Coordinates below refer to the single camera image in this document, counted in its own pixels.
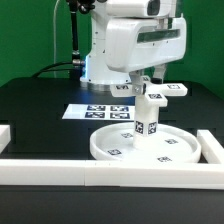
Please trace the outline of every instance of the black table surface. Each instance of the black table surface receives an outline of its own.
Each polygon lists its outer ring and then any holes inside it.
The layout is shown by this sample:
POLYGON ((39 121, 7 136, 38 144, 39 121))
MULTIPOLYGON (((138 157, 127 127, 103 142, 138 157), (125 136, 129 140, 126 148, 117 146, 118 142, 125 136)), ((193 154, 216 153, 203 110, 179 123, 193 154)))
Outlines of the black table surface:
MULTIPOLYGON (((160 123, 193 134, 208 129, 224 145, 224 101, 198 83, 185 97, 168 97, 160 123)), ((89 137, 115 121, 63 120, 69 104, 134 105, 89 91, 69 79, 18 78, 0 88, 0 124, 12 141, 0 159, 93 159, 89 137)), ((217 223, 224 192, 217 190, 0 186, 0 223, 217 223)))

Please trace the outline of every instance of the round white plate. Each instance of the round white plate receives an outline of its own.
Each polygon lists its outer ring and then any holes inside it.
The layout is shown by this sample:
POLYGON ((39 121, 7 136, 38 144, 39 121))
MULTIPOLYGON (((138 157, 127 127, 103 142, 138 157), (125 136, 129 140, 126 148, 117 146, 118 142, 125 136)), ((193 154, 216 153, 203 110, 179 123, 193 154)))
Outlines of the round white plate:
POLYGON ((200 144, 184 130, 159 124, 141 150, 133 147, 133 133, 134 122, 100 128, 91 135, 90 152, 97 160, 196 163, 200 159, 200 144))

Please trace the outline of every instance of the white robot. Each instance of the white robot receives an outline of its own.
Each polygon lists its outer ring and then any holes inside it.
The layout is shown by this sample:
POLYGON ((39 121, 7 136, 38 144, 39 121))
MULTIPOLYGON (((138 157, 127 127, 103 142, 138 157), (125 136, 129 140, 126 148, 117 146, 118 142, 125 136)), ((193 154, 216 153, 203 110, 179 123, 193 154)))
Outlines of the white robot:
POLYGON ((81 82, 109 85, 114 97, 136 96, 136 103, 134 122, 106 126, 93 133, 90 151, 94 158, 199 161, 201 146, 193 135, 158 124, 159 107, 167 106, 165 96, 187 93, 182 84, 161 84, 166 63, 183 58, 185 53, 186 22, 183 16, 175 18, 176 9, 176 0, 96 2, 93 46, 81 82), (155 73, 151 80, 143 74, 152 66, 155 73))

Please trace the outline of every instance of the black cable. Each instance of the black cable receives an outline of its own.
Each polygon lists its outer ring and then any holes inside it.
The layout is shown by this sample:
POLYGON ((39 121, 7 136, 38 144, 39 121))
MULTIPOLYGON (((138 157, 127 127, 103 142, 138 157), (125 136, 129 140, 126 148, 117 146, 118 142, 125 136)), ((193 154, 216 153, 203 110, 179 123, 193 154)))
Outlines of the black cable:
POLYGON ((44 72, 63 72, 63 71, 71 71, 74 68, 64 68, 64 69, 49 69, 49 70, 44 70, 42 71, 42 73, 44 72))
POLYGON ((55 63, 55 64, 52 64, 52 65, 48 65, 44 68, 42 68, 40 71, 34 73, 32 75, 32 78, 37 78, 42 72, 50 69, 50 68, 54 68, 54 67, 58 67, 58 66, 61 66, 61 65, 71 65, 72 64, 72 61, 69 61, 69 62, 58 62, 58 63, 55 63))

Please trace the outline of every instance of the green backdrop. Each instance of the green backdrop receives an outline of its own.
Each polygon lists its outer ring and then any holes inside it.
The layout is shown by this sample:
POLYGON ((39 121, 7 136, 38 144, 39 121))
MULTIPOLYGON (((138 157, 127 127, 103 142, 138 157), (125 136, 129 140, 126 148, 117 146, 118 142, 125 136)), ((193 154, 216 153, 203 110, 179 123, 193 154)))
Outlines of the green backdrop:
MULTIPOLYGON (((53 63, 53 10, 56 0, 0 1, 0 85, 28 77, 53 63)), ((224 1, 185 0, 188 23, 183 60, 169 64, 169 80, 204 84, 224 98, 224 1)), ((71 59, 70 14, 61 0, 57 17, 58 60, 71 59)), ((81 55, 90 50, 90 16, 78 15, 81 55)))

